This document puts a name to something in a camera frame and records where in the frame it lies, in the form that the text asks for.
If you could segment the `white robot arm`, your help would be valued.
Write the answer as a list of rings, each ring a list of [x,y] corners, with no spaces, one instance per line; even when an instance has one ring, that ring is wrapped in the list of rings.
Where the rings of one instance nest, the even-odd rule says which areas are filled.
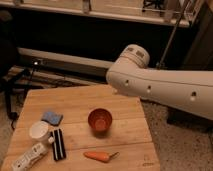
[[[213,120],[213,71],[152,69],[149,60],[143,47],[128,45],[108,69],[107,83],[123,94]]]

